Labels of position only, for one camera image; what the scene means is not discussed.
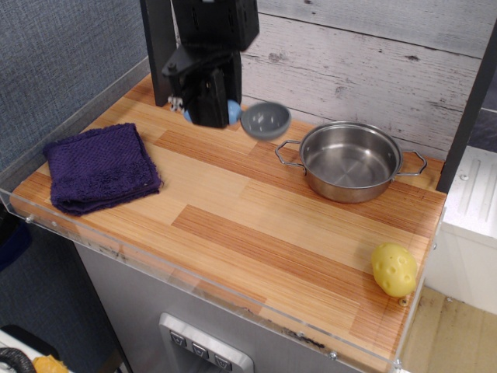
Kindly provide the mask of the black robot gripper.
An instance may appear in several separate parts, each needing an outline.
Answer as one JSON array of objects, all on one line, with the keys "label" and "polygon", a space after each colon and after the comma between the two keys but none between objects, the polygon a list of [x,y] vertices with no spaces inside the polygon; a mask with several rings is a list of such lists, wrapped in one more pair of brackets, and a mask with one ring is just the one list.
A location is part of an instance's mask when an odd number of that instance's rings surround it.
[{"label": "black robot gripper", "polygon": [[174,20],[179,46],[165,63],[167,78],[198,71],[217,59],[228,58],[219,68],[204,74],[189,105],[194,124],[225,128],[228,125],[227,99],[242,101],[242,61],[259,35],[256,1],[174,1]]}]

